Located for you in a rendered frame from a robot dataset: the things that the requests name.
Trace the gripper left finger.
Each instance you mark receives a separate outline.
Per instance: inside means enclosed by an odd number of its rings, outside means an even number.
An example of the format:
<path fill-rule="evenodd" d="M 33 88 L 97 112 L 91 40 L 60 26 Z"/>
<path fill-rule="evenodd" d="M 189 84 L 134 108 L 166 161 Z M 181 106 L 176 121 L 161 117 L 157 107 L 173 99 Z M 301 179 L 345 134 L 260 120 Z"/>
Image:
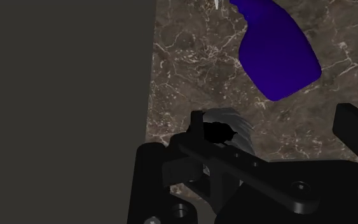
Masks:
<path fill-rule="evenodd" d="M 281 164 L 207 141 L 201 111 L 191 112 L 189 128 L 168 146 L 138 147 L 127 224 L 198 224 L 196 208 L 170 194 L 177 183 L 204 198 L 216 214 L 214 224 L 297 221 L 318 209 L 320 197 L 309 183 L 279 179 Z"/>

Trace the blue spray bottle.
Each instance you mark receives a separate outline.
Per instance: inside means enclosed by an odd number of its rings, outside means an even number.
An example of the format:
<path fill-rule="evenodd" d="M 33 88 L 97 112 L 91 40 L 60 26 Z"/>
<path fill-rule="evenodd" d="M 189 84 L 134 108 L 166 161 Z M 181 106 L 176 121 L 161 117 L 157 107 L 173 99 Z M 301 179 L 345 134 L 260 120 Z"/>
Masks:
<path fill-rule="evenodd" d="M 303 31 L 273 0 L 229 0 L 247 22 L 238 59 L 258 90 L 279 101 L 321 77 L 322 69 Z"/>

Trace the grey ribbed cup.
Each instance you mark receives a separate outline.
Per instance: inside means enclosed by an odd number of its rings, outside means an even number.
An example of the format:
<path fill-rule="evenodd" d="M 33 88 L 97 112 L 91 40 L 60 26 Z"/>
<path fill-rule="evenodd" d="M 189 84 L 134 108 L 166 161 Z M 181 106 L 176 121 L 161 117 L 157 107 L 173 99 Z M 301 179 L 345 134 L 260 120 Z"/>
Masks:
<path fill-rule="evenodd" d="M 223 147 L 234 146 L 255 155 L 253 126 L 233 108 L 212 108 L 203 112 L 205 139 Z"/>

